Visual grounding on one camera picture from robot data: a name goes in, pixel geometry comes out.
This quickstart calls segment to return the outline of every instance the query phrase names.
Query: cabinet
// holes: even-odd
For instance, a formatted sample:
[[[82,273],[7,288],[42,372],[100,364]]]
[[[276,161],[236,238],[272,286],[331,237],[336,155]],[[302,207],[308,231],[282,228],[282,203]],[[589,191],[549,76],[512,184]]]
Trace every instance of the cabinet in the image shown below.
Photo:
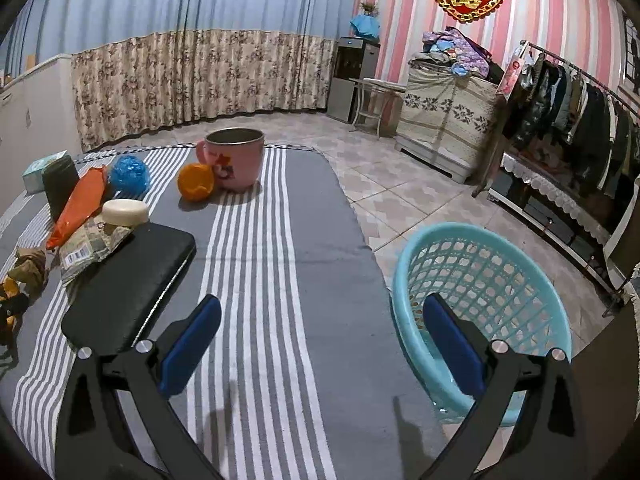
[[[67,54],[36,65],[0,93],[0,214],[24,190],[24,170],[63,150],[82,152]]]

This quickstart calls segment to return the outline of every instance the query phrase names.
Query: basket rim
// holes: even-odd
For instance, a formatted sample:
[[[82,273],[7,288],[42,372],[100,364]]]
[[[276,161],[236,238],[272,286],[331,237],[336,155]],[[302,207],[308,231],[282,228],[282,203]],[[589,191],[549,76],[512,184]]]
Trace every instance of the basket rim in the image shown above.
[[[505,252],[511,252],[516,254],[518,257],[521,257],[536,275],[535,277],[540,280],[546,288],[548,288],[552,298],[556,300],[557,304],[561,307],[559,309],[560,319],[558,321],[563,325],[568,337],[568,341],[564,341],[563,344],[563,346],[568,347],[562,349],[566,353],[569,361],[572,358],[572,345],[569,320],[564,309],[564,304],[562,304],[562,300],[558,296],[553,284],[546,274],[540,269],[538,264],[536,264],[521,249],[500,235],[472,224],[464,224],[461,222],[441,222],[421,229],[407,242],[407,245],[405,245],[404,250],[402,250],[400,257],[398,258],[396,272],[394,273],[392,282],[393,313],[396,318],[398,333],[400,335],[401,343],[405,348],[406,355],[411,359],[412,365],[417,373],[422,376],[419,379],[426,382],[428,389],[435,389],[435,394],[450,401],[450,406],[447,406],[448,409],[461,413],[464,416],[471,409],[474,400],[463,394],[455,383],[443,383],[440,381],[438,374],[435,373],[435,361],[427,350],[422,336],[420,335],[420,330],[415,323],[408,298],[408,270],[412,254],[414,254],[416,250],[424,248],[423,242],[426,238],[444,231],[449,235],[452,230],[463,230],[467,236],[476,234],[479,235],[479,238],[490,238],[490,240],[495,243],[498,250],[500,247],[505,247]],[[515,424],[519,413],[520,409],[506,410],[502,424]]]

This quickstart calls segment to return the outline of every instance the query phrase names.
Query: pink striped wall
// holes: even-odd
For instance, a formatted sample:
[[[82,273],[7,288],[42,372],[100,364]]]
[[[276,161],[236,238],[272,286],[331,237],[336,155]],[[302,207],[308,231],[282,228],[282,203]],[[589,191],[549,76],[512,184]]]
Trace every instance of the pink striped wall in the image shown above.
[[[355,0],[356,11],[362,1]],[[382,50],[378,77],[406,81],[406,60],[421,50],[422,33],[447,25],[487,48],[503,67],[520,40],[529,40],[574,62],[611,89],[622,78],[624,29],[616,0],[504,0],[493,14],[456,22],[435,0],[375,0]]]

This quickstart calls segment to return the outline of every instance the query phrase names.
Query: small side table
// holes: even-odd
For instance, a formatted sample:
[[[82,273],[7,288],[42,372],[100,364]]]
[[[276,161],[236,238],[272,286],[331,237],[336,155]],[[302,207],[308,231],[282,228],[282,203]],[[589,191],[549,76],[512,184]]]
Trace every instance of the small side table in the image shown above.
[[[349,81],[354,82],[358,90],[358,107],[351,124],[351,131],[357,129],[358,119],[360,117],[375,119],[376,135],[380,138],[380,124],[382,123],[382,115],[385,113],[385,108],[390,102],[390,99],[398,93],[406,92],[406,86],[391,81],[384,81],[382,79],[373,79],[366,77],[364,79],[350,78]],[[373,110],[370,112],[362,111],[364,104],[364,92],[368,91],[372,96],[382,95],[382,106],[379,108],[379,112],[376,113],[376,105],[374,103]]]

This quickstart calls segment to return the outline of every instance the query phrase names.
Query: striped tablecloth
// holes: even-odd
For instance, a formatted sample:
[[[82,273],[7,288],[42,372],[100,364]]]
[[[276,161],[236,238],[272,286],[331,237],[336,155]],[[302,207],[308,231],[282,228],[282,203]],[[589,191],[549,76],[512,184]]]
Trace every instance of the striped tablecloth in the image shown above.
[[[205,455],[229,479],[418,478],[444,436],[402,355],[382,273],[322,155],[267,147],[255,187],[203,206],[181,201],[174,182],[196,160],[192,145],[135,151],[151,172],[139,198],[152,221],[197,243],[151,337],[208,292],[223,306],[220,331],[171,399]],[[89,155],[79,169],[117,156]],[[0,218],[2,274],[16,246],[39,246],[51,229],[43,194],[18,197]],[[18,355],[0,360],[0,409],[51,476],[75,358],[60,320],[74,294],[54,268],[24,316]],[[130,395],[120,402],[140,453],[162,467]]]

